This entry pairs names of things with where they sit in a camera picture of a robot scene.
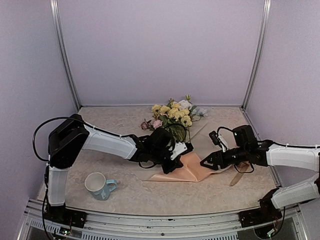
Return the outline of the pink beige wrapping paper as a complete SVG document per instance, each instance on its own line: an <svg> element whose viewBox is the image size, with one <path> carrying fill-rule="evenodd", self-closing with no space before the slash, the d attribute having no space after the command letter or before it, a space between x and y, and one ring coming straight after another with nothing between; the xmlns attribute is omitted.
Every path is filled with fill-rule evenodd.
<svg viewBox="0 0 320 240"><path fill-rule="evenodd" d="M193 151L183 155L180 161L183 167L175 169L173 172L164 174L158 172L152 175L148 182L200 182L212 174L219 174L226 169L212 170L200 165L200 162L219 148L215 146L209 137L209 132L213 126L209 121L196 122L191 129L191 143Z"/></svg>

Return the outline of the beige ribbon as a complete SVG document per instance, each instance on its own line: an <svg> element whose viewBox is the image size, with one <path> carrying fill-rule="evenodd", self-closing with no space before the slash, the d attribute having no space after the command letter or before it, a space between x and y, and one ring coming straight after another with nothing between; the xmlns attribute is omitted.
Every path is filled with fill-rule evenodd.
<svg viewBox="0 0 320 240"><path fill-rule="evenodd" d="M242 178L242 176L245 174L245 172L248 170L249 167L250 167L250 164L248 162L241 162L238 165L235 165L234 168L236 170L236 175L231 180L229 186L230 187L235 186L240 181L240 179Z"/></svg>

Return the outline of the pink fake rose stem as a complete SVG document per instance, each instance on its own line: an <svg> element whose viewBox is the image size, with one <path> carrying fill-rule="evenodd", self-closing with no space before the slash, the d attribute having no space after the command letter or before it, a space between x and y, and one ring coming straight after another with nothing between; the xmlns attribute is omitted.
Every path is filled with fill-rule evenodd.
<svg viewBox="0 0 320 240"><path fill-rule="evenodd" d="M154 122L151 120L144 120L141 124L140 127L142 130L149 130L149 131L154 131L157 128L160 128L162 126L163 122L159 119L156 119Z"/></svg>

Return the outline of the yellow fake flower stem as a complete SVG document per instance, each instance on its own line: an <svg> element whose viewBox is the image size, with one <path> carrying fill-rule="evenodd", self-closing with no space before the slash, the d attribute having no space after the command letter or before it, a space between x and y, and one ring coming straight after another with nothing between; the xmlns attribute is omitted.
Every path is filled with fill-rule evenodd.
<svg viewBox="0 0 320 240"><path fill-rule="evenodd" d="M163 128L173 135L176 142L187 142L190 127L193 125L190 111L172 107L173 101L167 105L155 104L152 106L153 120L161 120Z"/></svg>

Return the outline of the blue fake flower stem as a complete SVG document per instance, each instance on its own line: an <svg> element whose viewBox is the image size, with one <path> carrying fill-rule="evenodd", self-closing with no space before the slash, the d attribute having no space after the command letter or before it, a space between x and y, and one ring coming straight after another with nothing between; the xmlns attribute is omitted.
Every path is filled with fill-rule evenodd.
<svg viewBox="0 0 320 240"><path fill-rule="evenodd" d="M193 122L198 122L203 118L206 118L209 116L209 109L205 108L205 107L197 107L193 110L192 114L193 114L193 118L192 121Z"/></svg>

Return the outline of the white fake rose stem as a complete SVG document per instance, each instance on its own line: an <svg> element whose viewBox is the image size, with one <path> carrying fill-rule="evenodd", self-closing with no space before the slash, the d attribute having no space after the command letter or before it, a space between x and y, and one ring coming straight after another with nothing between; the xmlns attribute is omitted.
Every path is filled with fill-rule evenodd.
<svg viewBox="0 0 320 240"><path fill-rule="evenodd" d="M172 103L172 107L178 108L179 110L189 110L190 112L193 112L197 106L192 103L191 98L192 96L187 94L184 96L184 99L178 102L174 101Z"/></svg>

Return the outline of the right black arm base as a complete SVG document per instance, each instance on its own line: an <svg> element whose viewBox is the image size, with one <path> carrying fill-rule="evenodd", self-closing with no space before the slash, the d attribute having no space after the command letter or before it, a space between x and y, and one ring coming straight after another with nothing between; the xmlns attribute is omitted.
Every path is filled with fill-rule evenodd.
<svg viewBox="0 0 320 240"><path fill-rule="evenodd" d="M283 217L282 212L278 208L275 208L270 199L261 199L259 203L259 208L244 210L238 213L242 228L269 223Z"/></svg>

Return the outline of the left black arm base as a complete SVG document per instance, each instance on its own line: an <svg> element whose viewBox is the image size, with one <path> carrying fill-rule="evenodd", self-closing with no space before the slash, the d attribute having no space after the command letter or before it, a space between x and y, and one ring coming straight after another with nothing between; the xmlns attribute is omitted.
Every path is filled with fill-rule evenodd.
<svg viewBox="0 0 320 240"><path fill-rule="evenodd" d="M72 210L69 208L52 207L47 209L43 217L54 223L83 229L86 223L87 214L84 211Z"/></svg>

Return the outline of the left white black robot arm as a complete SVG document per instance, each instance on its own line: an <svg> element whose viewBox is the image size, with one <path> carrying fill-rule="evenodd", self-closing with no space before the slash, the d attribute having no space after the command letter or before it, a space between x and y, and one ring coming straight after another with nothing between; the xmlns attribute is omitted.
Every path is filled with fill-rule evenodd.
<svg viewBox="0 0 320 240"><path fill-rule="evenodd" d="M138 164L152 162L160 165L164 174L183 166L180 157L185 154L187 145L177 142L164 128L138 137L99 129L85 122L79 114L62 117L62 120L48 136L47 167L49 212L61 223L70 218L69 209L64 207L68 171L82 150L98 151Z"/></svg>

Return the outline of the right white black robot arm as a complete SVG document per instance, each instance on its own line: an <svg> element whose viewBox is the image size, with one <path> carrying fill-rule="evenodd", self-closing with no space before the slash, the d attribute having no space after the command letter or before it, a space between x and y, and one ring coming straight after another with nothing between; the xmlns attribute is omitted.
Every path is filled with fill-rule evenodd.
<svg viewBox="0 0 320 240"><path fill-rule="evenodd" d="M320 197L320 147L280 144L275 141L257 140L250 125L241 125L231 130L236 148L227 148L226 142L218 130L209 134L219 151L212 152L200 162L200 165L217 171L242 162L250 166L286 166L314 171L315 175L299 183L280 187L268 192L260 199L256 218L266 222L276 210L288 205L303 203Z"/></svg>

